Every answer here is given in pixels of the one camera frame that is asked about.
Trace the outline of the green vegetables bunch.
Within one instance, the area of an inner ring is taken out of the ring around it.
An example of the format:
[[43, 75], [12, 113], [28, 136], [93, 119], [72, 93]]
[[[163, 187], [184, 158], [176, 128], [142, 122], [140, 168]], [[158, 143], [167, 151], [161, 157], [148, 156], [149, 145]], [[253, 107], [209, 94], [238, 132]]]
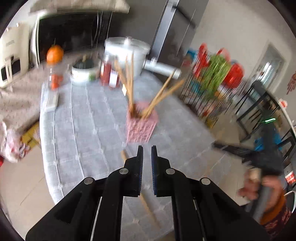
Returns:
[[230, 62], [221, 54], [212, 55], [208, 67], [204, 70], [201, 90], [208, 97], [215, 94], [231, 68]]

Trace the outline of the beige air fryer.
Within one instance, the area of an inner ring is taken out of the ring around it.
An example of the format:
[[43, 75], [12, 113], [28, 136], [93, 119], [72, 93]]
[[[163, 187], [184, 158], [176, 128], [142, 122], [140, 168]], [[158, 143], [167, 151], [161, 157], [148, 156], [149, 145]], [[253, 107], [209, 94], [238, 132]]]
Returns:
[[29, 70], [30, 26], [17, 23], [1, 36], [1, 88], [7, 87]]

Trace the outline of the orange fruit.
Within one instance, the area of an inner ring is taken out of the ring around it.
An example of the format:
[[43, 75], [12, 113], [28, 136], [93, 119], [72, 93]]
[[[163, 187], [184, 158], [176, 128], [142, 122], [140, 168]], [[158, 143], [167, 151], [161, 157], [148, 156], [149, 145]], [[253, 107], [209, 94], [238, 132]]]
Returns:
[[53, 45], [47, 52], [46, 61], [48, 64], [57, 64], [62, 61], [64, 50], [59, 45]]

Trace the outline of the red-labelled glass jar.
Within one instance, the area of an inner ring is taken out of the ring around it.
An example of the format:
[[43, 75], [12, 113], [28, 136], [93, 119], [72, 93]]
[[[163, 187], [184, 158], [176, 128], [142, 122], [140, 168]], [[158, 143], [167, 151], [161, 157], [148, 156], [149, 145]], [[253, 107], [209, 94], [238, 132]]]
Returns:
[[114, 67], [112, 67], [110, 71], [110, 76], [109, 76], [109, 87], [118, 88], [119, 79], [120, 79], [119, 73], [116, 71]]

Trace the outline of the grey quilted table mat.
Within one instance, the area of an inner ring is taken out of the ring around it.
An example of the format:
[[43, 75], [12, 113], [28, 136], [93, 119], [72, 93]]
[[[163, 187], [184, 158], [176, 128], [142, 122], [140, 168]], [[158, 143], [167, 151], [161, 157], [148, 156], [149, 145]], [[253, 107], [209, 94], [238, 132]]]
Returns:
[[[121, 151], [137, 153], [126, 141], [127, 101], [120, 89], [98, 82], [68, 82], [58, 89], [55, 111], [40, 114], [44, 172], [49, 193], [59, 202], [85, 177], [101, 179], [123, 166]], [[211, 148], [213, 137], [204, 124], [175, 96], [156, 106], [159, 121], [148, 143], [143, 144], [142, 194], [157, 218], [155, 225], [138, 198], [123, 203], [121, 239], [158, 240], [173, 230], [171, 200], [154, 196], [151, 147], [187, 177], [207, 174], [218, 184], [229, 173], [229, 156]]]

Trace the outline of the patterned cloth cover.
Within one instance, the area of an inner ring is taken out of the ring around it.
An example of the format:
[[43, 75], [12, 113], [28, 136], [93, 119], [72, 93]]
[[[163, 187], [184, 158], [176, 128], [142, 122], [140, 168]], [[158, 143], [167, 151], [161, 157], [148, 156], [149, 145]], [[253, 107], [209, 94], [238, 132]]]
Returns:
[[126, 1], [122, 0], [41, 0], [36, 1], [31, 6], [30, 13], [43, 10], [104, 10], [128, 13], [130, 11], [130, 5]]

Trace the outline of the wooden chopstick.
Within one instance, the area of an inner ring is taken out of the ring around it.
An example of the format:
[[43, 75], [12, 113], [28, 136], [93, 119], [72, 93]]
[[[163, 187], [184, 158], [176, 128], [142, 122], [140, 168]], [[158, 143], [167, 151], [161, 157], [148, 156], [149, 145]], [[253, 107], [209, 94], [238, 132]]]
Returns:
[[[125, 150], [122, 150], [120, 154], [121, 154], [122, 160], [125, 162], [128, 159], [128, 156], [127, 156]], [[159, 224], [155, 214], [152, 212], [152, 210], [148, 206], [147, 201], [142, 193], [139, 195], [139, 198], [141, 200], [141, 203], [142, 203], [146, 213], [149, 215], [153, 225], [156, 226], [158, 229], [160, 229], [160, 224]]]
[[131, 116], [134, 114], [134, 102], [133, 102], [133, 57], [131, 63], [129, 64], [126, 60], [125, 62], [125, 74], [120, 67], [117, 57], [114, 60], [114, 66], [119, 74], [119, 80], [126, 88], [126, 94], [128, 97], [128, 112]]
[[126, 89], [128, 93], [128, 110], [130, 113], [130, 116], [133, 116], [134, 112], [134, 104], [133, 104], [133, 58], [134, 58], [134, 53], [132, 53], [131, 58], [130, 58], [130, 63], [128, 63], [126, 59], [126, 66], [125, 66], [125, 71], [126, 71]]
[[141, 119], [147, 118], [149, 116], [149, 112], [152, 109], [153, 104], [161, 97], [161, 95], [165, 91], [166, 87], [168, 86], [170, 80], [174, 76], [176, 70], [177, 70], [176, 68], [173, 70], [172, 74], [166, 79], [165, 83], [163, 84], [163, 86], [161, 87], [161, 89], [159, 90], [159, 92], [156, 94], [156, 96], [154, 97], [154, 99], [150, 102], [150, 104], [147, 106], [147, 108], [145, 108], [141, 112], [141, 114], [140, 114]]
[[178, 83], [176, 83], [174, 86], [172, 86], [171, 88], [169, 88], [168, 90], [165, 90], [163, 92], [163, 94], [161, 95], [161, 97], [153, 104], [152, 109], [149, 112], [149, 116], [152, 114], [152, 111], [154, 110], [154, 108], [161, 102], [163, 101], [165, 98], [167, 98], [168, 96], [172, 95], [177, 89], [179, 89], [183, 84], [185, 83], [185, 81], [182, 79], [180, 80]]

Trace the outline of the white remote control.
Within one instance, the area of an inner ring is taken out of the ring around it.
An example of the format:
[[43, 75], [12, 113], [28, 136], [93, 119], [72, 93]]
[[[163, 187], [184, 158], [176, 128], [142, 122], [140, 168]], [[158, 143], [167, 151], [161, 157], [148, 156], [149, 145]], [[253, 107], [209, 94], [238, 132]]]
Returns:
[[44, 105], [45, 112], [52, 112], [57, 108], [58, 98], [59, 98], [58, 92], [50, 91], [47, 93], [45, 97], [45, 105]]

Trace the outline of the grey refrigerator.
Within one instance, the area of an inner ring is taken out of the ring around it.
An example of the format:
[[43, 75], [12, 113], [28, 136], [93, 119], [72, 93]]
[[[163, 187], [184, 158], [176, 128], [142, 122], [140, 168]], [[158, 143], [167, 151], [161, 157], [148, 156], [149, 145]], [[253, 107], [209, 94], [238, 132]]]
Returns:
[[182, 61], [208, 5], [206, 0], [127, 1], [130, 10], [123, 35], [151, 46], [149, 58], [177, 68]]

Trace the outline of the red sauce bottle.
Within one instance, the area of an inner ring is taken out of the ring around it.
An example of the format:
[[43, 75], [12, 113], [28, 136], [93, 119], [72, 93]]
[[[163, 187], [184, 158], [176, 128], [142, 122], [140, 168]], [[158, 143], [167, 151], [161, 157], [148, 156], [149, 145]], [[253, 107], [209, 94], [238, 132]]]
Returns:
[[103, 86], [109, 85], [111, 70], [112, 70], [112, 58], [109, 54], [105, 54], [101, 61], [101, 70], [100, 70], [100, 80]]

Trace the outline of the red plastic bag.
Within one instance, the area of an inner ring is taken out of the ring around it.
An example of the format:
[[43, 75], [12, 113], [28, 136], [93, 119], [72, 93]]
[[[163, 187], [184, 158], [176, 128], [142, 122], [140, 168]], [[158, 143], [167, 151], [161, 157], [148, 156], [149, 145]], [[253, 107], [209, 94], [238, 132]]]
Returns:
[[223, 80], [224, 86], [229, 89], [233, 89], [239, 86], [242, 78], [244, 76], [244, 68], [239, 63], [234, 63], [226, 77]]

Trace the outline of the white electric cooking pot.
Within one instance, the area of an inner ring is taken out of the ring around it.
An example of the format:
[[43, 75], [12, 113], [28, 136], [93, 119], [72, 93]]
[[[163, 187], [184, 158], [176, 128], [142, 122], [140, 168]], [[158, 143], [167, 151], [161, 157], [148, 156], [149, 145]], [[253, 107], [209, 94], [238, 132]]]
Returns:
[[142, 70], [155, 72], [163, 76], [178, 79], [181, 70], [173, 66], [159, 63], [155, 58], [147, 60], [150, 45], [131, 37], [110, 37], [104, 43], [105, 53], [118, 59], [119, 65], [125, 68], [126, 63], [133, 63], [133, 76], [141, 75]]

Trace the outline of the black microwave oven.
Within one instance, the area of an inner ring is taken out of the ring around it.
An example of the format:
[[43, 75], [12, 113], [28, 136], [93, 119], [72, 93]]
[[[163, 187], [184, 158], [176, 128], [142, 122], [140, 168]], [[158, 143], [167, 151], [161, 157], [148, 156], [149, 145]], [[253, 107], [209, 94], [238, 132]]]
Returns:
[[111, 11], [69, 11], [48, 13], [36, 19], [31, 37], [31, 62], [38, 66], [46, 60], [53, 45], [65, 53], [94, 49], [108, 38]]

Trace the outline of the pink perforated utensil holder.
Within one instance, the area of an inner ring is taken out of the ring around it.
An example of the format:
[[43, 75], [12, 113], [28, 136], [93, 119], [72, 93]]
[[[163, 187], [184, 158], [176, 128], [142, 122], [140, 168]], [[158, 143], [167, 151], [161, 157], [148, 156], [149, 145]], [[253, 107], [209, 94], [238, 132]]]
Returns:
[[142, 118], [140, 113], [148, 107], [148, 102], [138, 102], [134, 104], [133, 113], [130, 108], [126, 114], [126, 141], [128, 143], [147, 143], [159, 122], [158, 114], [152, 111], [149, 117]]

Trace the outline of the white bowl with squash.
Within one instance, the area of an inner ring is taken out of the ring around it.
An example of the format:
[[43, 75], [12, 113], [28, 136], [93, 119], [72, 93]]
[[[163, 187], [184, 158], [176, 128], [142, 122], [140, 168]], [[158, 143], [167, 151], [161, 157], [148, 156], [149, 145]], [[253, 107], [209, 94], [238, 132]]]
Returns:
[[71, 67], [71, 81], [75, 84], [87, 84], [99, 78], [100, 60], [81, 58]]

